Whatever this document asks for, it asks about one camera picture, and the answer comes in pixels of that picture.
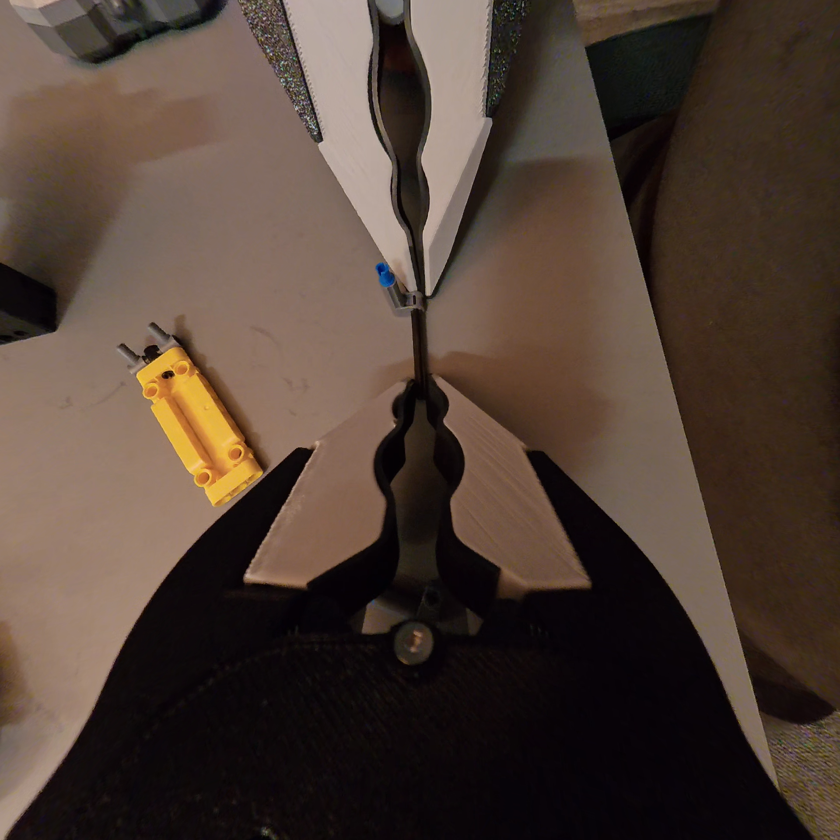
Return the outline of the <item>yellow toy panel with grey pins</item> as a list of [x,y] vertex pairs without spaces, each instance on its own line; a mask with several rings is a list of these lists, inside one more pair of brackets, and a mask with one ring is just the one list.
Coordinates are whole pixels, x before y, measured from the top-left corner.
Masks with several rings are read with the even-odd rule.
[[263,469],[227,408],[181,342],[156,323],[141,354],[117,350],[136,376],[174,451],[215,507],[231,501]]

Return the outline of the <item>grey faceted object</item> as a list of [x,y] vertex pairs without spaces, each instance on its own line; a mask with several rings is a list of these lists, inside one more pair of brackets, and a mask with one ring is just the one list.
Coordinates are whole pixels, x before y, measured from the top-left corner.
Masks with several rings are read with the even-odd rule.
[[95,64],[151,36],[202,24],[225,1],[11,1],[10,6],[51,51]]

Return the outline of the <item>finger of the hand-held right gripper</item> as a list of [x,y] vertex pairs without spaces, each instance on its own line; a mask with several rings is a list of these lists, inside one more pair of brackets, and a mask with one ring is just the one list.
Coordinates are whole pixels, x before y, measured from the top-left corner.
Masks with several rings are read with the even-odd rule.
[[487,144],[491,1],[411,2],[408,28],[428,85],[420,164],[427,184],[425,292],[435,293]]
[[289,1],[286,13],[318,120],[319,151],[385,262],[417,291],[408,233],[395,208],[393,152],[372,103],[375,2]]

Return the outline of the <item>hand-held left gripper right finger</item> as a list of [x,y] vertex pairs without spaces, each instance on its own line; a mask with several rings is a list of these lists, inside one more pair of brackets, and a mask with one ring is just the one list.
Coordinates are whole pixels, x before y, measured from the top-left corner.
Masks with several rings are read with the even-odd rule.
[[441,377],[427,382],[427,418],[447,488],[437,570],[455,597],[522,601],[590,589],[525,444]]

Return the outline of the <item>person's clothed body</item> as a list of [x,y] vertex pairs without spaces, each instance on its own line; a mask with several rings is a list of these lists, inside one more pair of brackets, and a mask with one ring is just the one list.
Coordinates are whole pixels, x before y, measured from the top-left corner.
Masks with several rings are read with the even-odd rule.
[[722,2],[611,131],[759,708],[838,710],[838,1]]

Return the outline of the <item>black toy axle rod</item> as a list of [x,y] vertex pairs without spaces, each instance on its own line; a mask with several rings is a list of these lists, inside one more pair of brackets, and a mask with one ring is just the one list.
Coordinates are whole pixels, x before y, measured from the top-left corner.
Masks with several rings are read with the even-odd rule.
[[413,339],[413,366],[414,381],[417,387],[417,396],[420,400],[427,401],[428,394],[428,351],[427,351],[427,322],[426,322],[426,298],[421,293],[416,293],[411,307],[411,326]]

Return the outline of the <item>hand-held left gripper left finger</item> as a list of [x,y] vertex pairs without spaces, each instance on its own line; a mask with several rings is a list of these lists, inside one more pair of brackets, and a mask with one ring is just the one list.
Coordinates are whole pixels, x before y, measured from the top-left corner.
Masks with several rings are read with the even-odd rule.
[[323,436],[245,573],[248,585],[387,587],[399,560],[392,483],[416,384],[399,381]]

